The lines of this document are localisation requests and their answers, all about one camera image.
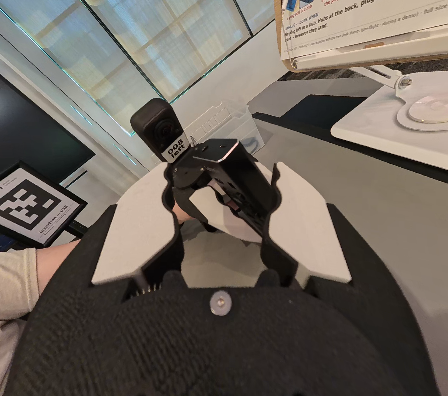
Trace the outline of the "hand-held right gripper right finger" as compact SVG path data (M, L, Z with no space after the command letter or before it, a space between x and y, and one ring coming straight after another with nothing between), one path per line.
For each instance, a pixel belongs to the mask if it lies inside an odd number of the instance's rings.
M279 162L272 171L273 208L262 235L262 262L280 282L352 277L328 205L304 178Z

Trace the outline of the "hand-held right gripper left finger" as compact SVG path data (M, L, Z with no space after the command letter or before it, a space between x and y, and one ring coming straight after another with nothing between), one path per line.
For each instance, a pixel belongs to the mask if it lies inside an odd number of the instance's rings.
M133 279L161 286L167 272L181 271L183 240L173 207L172 172L163 162L116 204L92 284Z

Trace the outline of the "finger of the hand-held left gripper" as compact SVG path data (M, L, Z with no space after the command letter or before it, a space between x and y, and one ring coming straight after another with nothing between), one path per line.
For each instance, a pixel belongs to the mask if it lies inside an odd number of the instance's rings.
M262 237L223 203L222 196L216 189L199 189L193 192L191 203L204 215L208 225L241 241L261 243Z

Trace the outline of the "black multi-port usb hub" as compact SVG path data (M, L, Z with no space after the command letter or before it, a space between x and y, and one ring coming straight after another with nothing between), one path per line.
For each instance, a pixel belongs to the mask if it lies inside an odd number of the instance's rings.
M281 197L271 184L272 173L259 164L237 139L210 139L193 148L193 158L210 182L201 189L216 189L224 204L232 208L261 237Z

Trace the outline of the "clear plastic bin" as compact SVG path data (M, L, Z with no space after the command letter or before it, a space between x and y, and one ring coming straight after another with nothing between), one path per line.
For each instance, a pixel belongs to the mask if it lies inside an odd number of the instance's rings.
M184 131L191 147L197 147L212 138L238 139L249 153L263 146L248 106L233 101L211 107Z

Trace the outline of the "person's left forearm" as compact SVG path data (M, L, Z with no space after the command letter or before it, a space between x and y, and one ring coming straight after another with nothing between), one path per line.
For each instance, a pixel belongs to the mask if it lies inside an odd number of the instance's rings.
M36 271L39 294L43 292L54 273L80 242L80 239L36 250Z

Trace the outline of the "person's left hand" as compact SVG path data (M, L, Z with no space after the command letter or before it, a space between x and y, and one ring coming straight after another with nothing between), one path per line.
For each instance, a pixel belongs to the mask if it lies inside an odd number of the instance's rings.
M179 225L184 224L186 221L193 220L194 218L182 210L179 205L175 202L173 206L173 212L176 215Z

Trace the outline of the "framed marker sign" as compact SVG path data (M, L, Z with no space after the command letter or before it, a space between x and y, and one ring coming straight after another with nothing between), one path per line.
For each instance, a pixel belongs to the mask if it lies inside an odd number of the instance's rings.
M35 169L17 162L0 175L0 231L33 248L47 248L64 232L82 238L75 218L87 202Z

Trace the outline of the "white board stand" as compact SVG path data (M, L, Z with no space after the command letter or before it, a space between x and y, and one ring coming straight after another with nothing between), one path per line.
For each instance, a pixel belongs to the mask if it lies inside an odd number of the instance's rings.
M350 70L383 85L331 128L341 140L448 169L448 72Z

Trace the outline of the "large dark screen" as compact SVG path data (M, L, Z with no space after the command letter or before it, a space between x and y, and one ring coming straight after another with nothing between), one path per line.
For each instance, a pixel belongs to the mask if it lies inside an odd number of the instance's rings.
M95 153L0 77L0 170L21 161L60 183Z

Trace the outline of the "frosted glass window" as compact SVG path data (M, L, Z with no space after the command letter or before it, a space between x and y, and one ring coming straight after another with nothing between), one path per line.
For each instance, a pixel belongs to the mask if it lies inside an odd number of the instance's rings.
M274 19L273 0L0 1L128 137L146 101L175 101Z

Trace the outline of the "instruction sheet on wooden board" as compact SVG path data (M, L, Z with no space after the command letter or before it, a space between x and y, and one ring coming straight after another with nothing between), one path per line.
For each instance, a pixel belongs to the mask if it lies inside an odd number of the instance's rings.
M274 0L277 45L281 59L281 35L285 32L280 17L287 0ZM311 55L282 60L291 72L367 67L398 62L427 61L447 58L447 24L383 38L371 42L346 46Z

